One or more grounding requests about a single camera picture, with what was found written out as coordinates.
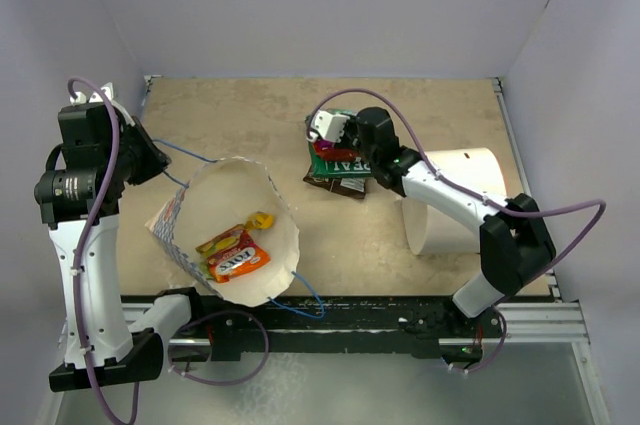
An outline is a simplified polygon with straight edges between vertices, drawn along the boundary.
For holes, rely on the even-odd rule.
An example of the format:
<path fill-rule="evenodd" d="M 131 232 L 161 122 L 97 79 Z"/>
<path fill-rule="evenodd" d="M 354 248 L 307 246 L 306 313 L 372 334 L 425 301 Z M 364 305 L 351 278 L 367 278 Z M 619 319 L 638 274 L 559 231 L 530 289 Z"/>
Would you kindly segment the green Real crisps bag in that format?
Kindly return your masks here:
<path fill-rule="evenodd" d="M 309 145 L 311 165 L 309 173 L 318 178 L 370 178 L 370 165 L 361 157 L 352 162 L 325 161 L 319 158 Z"/>

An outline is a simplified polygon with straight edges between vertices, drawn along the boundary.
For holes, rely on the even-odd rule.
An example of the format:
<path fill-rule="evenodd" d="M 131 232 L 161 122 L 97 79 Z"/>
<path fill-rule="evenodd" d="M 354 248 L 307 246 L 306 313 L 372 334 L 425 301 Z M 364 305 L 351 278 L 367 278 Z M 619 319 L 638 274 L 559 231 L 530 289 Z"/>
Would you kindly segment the purple candy bag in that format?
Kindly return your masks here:
<path fill-rule="evenodd" d="M 325 153 L 327 151 L 333 150 L 335 144 L 326 140 L 316 140 L 313 144 L 313 149 L 315 152 L 320 155 L 321 153 Z"/>

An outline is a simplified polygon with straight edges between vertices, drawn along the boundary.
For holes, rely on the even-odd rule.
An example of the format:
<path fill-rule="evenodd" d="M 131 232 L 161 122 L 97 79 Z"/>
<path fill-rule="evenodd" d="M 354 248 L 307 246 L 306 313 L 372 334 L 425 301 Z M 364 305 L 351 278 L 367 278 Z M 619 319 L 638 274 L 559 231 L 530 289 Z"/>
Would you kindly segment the brown snack packet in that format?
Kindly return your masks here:
<path fill-rule="evenodd" d="M 356 200 L 366 197 L 366 180 L 363 178 L 318 178 L 307 173 L 303 182 L 343 197 Z"/>

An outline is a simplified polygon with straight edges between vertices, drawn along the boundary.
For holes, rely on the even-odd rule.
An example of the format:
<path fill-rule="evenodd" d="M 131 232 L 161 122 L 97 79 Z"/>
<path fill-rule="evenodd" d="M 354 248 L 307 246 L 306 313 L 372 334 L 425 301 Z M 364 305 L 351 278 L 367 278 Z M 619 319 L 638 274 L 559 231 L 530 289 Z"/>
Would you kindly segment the blue checkered paper bag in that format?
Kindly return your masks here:
<path fill-rule="evenodd" d="M 197 283 L 236 305 L 273 304 L 321 320 L 281 294 L 302 277 L 300 231 L 267 168 L 232 156 L 198 155 L 201 167 L 146 224 L 169 258 Z"/>

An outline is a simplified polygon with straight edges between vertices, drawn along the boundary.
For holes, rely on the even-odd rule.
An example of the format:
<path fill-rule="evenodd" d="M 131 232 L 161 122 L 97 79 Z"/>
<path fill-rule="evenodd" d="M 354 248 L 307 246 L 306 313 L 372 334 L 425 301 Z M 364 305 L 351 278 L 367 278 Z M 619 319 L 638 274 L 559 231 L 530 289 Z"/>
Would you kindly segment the yellow M&M's bag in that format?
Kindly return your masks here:
<path fill-rule="evenodd" d="M 265 212 L 256 212 L 250 215 L 245 222 L 245 229 L 247 231 L 252 230 L 266 230 L 273 226 L 275 217 Z"/>

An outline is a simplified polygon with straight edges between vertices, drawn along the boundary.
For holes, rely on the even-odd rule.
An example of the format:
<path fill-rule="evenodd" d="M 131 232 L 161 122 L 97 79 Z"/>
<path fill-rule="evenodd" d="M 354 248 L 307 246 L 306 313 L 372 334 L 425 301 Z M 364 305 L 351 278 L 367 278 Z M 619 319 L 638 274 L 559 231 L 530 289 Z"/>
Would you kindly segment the orange Fox's candy bag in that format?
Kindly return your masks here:
<path fill-rule="evenodd" d="M 242 224 L 213 237 L 195 250 L 216 283 L 226 283 L 249 274 L 271 260 Z"/>

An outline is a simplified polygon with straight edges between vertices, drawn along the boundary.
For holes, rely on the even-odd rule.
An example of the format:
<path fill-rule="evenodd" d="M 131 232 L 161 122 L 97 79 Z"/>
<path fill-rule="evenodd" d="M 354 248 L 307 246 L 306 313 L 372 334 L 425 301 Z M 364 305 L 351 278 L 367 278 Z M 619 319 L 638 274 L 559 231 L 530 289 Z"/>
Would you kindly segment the red Doritos bag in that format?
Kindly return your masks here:
<path fill-rule="evenodd" d="M 327 151 L 325 153 L 321 153 L 320 155 L 318 155 L 316 152 L 315 152 L 315 154 L 319 158 L 321 158 L 322 160 L 325 160 L 325 161 L 352 162 L 352 161 L 355 161 L 355 160 L 361 158 L 361 157 L 355 157 L 348 150 L 345 150 L 343 148 L 337 147 L 336 145 L 335 145 L 333 150 Z"/>

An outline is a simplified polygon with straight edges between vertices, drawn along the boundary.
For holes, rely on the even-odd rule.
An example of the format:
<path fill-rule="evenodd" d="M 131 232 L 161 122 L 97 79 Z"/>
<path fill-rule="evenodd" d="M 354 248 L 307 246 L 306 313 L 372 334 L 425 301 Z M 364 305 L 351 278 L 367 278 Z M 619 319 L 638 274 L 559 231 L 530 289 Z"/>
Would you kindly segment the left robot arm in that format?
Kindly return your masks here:
<path fill-rule="evenodd" d="M 128 324 L 117 270 L 119 200 L 169 165 L 135 117 L 103 103 L 61 109 L 62 142 L 34 188 L 60 266 L 67 339 L 62 364 L 49 375 L 54 392 L 155 380 L 171 338 L 194 337 L 206 323 L 193 287 L 160 292 Z"/>

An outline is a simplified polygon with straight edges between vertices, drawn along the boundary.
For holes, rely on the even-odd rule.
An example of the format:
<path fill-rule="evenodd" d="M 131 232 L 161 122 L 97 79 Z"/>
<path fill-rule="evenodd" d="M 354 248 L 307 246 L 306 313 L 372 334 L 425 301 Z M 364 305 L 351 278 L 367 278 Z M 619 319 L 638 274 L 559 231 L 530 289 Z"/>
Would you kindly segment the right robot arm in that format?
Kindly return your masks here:
<path fill-rule="evenodd" d="M 556 257 L 556 249 L 536 201 L 481 195 L 448 181 L 424 155 L 403 146 L 389 113 L 368 107 L 346 118 L 340 142 L 358 152 L 382 187 L 444 213 L 479 240 L 480 271 L 452 296 L 446 328 L 467 336 L 480 314 L 514 296 Z"/>

